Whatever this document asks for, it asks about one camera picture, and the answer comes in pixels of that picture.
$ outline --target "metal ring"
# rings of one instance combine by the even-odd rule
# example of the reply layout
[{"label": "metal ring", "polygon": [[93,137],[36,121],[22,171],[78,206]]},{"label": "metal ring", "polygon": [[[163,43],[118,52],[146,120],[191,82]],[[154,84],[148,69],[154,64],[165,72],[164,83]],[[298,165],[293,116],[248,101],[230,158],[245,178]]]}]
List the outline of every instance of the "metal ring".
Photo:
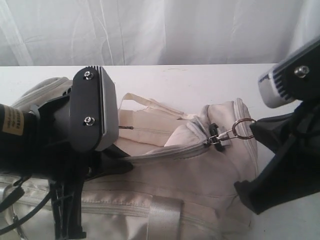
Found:
[{"label": "metal ring", "polygon": [[255,123],[256,120],[252,119],[252,118],[242,118],[239,119],[238,121],[236,121],[233,125],[232,125],[232,133],[235,137],[237,137],[238,139],[242,139],[242,140],[248,140],[248,139],[252,139],[254,137],[254,135],[250,135],[250,136],[241,136],[238,134],[237,130],[236,130],[236,126],[240,123],[243,122],[253,122]]}]

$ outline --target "yellow label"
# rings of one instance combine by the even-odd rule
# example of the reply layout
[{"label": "yellow label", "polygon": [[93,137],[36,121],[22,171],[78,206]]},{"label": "yellow label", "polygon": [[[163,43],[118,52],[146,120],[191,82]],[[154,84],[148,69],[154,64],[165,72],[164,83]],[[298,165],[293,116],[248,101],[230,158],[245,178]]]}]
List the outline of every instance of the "yellow label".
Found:
[{"label": "yellow label", "polygon": [[25,119],[22,111],[4,106],[4,121],[2,132],[21,136],[24,133]]}]

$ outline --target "white curtain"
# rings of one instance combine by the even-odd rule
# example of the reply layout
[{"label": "white curtain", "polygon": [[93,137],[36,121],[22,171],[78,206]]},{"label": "white curtain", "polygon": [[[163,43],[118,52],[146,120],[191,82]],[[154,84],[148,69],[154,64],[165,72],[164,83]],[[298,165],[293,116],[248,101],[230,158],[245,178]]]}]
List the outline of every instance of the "white curtain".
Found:
[{"label": "white curtain", "polygon": [[0,0],[0,66],[277,63],[320,0]]}]

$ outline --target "cream fabric bag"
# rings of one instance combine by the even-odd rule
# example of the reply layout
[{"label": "cream fabric bag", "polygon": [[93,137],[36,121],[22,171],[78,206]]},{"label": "cream fabric bag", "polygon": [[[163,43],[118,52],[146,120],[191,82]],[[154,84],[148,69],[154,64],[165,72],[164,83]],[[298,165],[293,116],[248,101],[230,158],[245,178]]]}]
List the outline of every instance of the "cream fabric bag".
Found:
[{"label": "cream fabric bag", "polygon": [[[60,96],[72,84],[61,79],[49,81],[63,82],[55,88],[45,90],[42,85],[13,106],[27,110],[30,103],[41,104]],[[133,129],[120,129],[116,144],[132,155],[126,159],[134,169],[85,183],[82,226],[87,239],[241,239],[249,229],[251,213],[240,202],[234,183],[256,177],[256,141],[232,139],[223,152],[207,144],[210,124],[231,129],[236,120],[250,117],[241,99],[206,105],[198,115],[134,94],[127,94],[124,100],[147,106],[140,111],[119,110],[120,125]],[[237,131],[251,133],[246,124],[240,124]],[[16,179],[1,176],[0,187]],[[26,215],[48,192],[43,179],[32,178],[23,186],[25,196],[4,213],[8,224],[14,213],[20,218]],[[54,239],[50,204],[19,232],[29,240]]]}]

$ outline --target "white table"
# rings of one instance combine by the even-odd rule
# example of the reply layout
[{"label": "white table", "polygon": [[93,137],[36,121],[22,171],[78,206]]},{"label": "white table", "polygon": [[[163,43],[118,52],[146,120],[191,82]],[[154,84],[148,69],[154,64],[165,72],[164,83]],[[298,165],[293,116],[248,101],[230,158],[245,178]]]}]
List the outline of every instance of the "white table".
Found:
[{"label": "white table", "polygon": [[[186,113],[202,106],[243,99],[254,119],[292,112],[297,102],[270,109],[260,97],[257,80],[272,64],[106,66],[115,82],[118,102],[131,92],[153,98]],[[0,103],[10,105],[35,84],[52,77],[70,79],[81,66],[0,67]],[[139,108],[137,105],[125,106]],[[273,157],[259,145],[261,171]],[[250,240],[314,240],[320,236],[320,200],[314,194],[274,207],[254,217]]]}]

